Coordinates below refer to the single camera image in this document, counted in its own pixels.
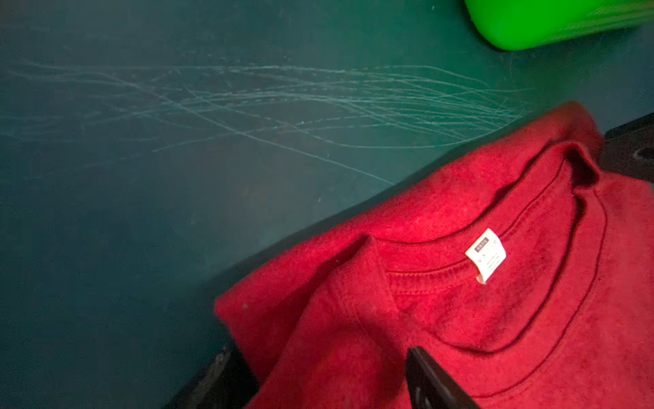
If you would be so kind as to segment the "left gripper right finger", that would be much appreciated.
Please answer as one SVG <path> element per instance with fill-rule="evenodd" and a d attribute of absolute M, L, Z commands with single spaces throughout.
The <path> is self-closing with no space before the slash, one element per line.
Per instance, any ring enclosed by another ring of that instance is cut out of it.
<path fill-rule="evenodd" d="M 422 347 L 408 349 L 405 378 L 414 409 L 480 409 Z"/>

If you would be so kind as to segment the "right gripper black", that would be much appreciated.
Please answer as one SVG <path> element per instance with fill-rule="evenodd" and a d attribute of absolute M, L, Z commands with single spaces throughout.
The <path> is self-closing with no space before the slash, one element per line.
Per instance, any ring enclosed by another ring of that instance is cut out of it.
<path fill-rule="evenodd" d="M 607 131 L 599 167 L 653 183 L 653 113 Z"/>

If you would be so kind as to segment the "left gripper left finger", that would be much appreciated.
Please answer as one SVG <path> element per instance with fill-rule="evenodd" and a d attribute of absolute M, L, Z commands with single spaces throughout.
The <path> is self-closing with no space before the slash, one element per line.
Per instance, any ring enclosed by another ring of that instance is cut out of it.
<path fill-rule="evenodd" d="M 241 351 L 225 345 L 164 408 L 245 408 L 259 390 Z"/>

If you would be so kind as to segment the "dark red t-shirt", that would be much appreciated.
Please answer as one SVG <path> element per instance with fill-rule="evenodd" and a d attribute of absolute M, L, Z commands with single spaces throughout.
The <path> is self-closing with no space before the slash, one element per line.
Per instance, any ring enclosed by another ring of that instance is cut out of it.
<path fill-rule="evenodd" d="M 407 408 L 421 347 L 483 408 L 653 405 L 653 192 L 568 103 L 216 300 L 252 408 Z"/>

